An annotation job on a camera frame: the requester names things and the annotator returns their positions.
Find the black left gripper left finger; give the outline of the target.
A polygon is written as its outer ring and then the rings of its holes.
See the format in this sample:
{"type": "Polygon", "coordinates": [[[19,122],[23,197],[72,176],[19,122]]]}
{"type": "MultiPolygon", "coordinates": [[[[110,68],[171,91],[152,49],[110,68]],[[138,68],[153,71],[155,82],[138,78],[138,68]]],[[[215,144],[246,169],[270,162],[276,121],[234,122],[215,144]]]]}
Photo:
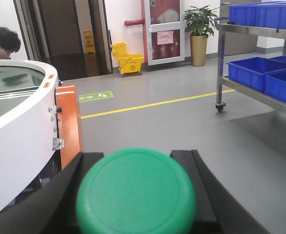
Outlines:
{"type": "Polygon", "coordinates": [[[45,187],[0,214],[0,234],[79,234],[76,197],[103,153],[79,153],[45,187]]]}

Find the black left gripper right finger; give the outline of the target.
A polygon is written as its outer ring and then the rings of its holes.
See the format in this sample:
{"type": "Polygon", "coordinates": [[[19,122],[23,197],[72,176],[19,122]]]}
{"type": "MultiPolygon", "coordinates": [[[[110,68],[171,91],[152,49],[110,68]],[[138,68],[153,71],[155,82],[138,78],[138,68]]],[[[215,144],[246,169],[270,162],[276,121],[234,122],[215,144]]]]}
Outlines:
{"type": "Polygon", "coordinates": [[[196,218],[191,234],[267,234],[205,164],[197,150],[170,153],[187,172],[196,192],[196,218]]]}

